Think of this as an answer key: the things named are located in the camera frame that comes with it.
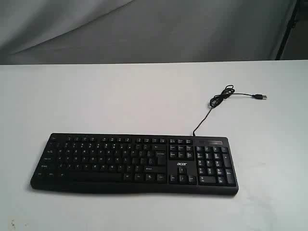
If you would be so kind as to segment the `black stand pole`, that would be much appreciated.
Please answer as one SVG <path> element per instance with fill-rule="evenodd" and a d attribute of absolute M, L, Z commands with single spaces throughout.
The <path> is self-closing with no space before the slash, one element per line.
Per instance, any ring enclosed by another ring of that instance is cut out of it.
<path fill-rule="evenodd" d="M 292 11 L 290 20 L 288 21 L 288 24 L 286 26 L 286 30 L 285 30 L 284 36 L 282 38 L 282 41 L 281 41 L 281 44 L 280 44 L 280 47 L 279 47 L 279 50 L 277 52 L 275 60 L 281 60 L 281 58 L 282 58 L 285 46 L 287 44 L 287 41 L 288 41 L 290 33 L 291 33 L 291 30 L 296 26 L 296 23 L 298 21 L 297 15 L 298 15 L 298 10 L 300 8 L 300 4 L 301 4 L 301 1 L 297 0 L 296 3 L 295 3 L 294 9 Z"/>

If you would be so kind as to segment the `grey backdrop cloth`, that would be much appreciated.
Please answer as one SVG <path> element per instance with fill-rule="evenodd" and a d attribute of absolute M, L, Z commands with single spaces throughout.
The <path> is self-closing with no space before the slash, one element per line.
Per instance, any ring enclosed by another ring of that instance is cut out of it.
<path fill-rule="evenodd" d="M 3 0 L 1 64 L 273 60 L 294 0 Z"/>

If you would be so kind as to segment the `black Acer keyboard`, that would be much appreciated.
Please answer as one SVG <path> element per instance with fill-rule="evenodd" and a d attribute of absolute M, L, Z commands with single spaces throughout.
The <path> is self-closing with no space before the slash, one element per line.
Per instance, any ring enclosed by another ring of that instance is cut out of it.
<path fill-rule="evenodd" d="M 30 181 L 79 193 L 235 195 L 225 137 L 53 133 Z"/>

